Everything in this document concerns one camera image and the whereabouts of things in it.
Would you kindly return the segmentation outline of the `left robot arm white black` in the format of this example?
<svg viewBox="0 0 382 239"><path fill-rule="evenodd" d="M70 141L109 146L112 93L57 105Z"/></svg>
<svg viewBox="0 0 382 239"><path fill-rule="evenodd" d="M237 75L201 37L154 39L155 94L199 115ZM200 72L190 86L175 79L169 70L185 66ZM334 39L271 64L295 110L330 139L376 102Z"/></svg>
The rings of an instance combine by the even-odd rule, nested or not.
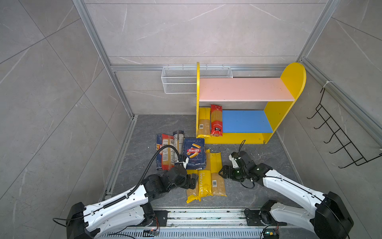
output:
<svg viewBox="0 0 382 239"><path fill-rule="evenodd" d="M151 202L172 189L195 189L198 175L188 174L183 166L175 166L144 178L137 186L108 200L71 207L66 221L69 239L96 239L103 234L116 234L117 229L148 226L156 218Z"/></svg>

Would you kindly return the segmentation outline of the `yellow spaghetti pack barcode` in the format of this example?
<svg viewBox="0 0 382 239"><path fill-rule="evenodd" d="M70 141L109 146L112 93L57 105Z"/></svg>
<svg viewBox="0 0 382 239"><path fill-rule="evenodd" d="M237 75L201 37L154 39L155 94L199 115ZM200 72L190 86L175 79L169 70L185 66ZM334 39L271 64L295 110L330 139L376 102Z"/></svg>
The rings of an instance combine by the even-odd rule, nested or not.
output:
<svg viewBox="0 0 382 239"><path fill-rule="evenodd" d="M213 196L223 196L226 197L226 189L224 178L219 175L222 170L222 159L221 153L211 153L210 154L210 169L211 169L211 192Z"/></svg>

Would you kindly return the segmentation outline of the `yellow spaghetti pack top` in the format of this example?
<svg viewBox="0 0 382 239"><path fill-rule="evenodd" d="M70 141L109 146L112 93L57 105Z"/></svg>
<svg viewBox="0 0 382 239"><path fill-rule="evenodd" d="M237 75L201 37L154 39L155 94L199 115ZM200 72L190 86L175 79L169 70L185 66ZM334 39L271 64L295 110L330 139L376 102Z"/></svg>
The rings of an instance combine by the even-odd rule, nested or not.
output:
<svg viewBox="0 0 382 239"><path fill-rule="evenodd" d="M197 138L211 137L210 108L199 108Z"/></svg>

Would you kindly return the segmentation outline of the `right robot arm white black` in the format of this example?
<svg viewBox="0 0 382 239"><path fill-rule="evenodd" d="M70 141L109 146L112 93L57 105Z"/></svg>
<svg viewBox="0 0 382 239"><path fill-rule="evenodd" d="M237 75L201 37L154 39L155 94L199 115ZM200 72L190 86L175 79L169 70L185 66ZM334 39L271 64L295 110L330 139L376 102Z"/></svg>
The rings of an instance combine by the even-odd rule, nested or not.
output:
<svg viewBox="0 0 382 239"><path fill-rule="evenodd" d="M265 226L291 224L315 233L320 239L347 239L354 226L346 206L340 196L312 190L283 176L272 167L256 164L244 151L233 152L229 156L231 165L224 165L219 175L243 183L249 180L272 189L297 203L291 207L269 200L257 216L247 210L248 221L258 219Z"/></svg>

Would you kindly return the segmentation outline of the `yellow spaghetti pack white lettering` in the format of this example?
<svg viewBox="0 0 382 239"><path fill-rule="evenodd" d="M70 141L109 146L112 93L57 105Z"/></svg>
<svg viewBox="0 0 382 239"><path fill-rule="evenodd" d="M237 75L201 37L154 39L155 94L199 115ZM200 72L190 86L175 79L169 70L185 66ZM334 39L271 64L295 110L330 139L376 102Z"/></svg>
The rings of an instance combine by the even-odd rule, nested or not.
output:
<svg viewBox="0 0 382 239"><path fill-rule="evenodd" d="M206 167L199 170L199 199L212 196L210 150L206 150Z"/></svg>

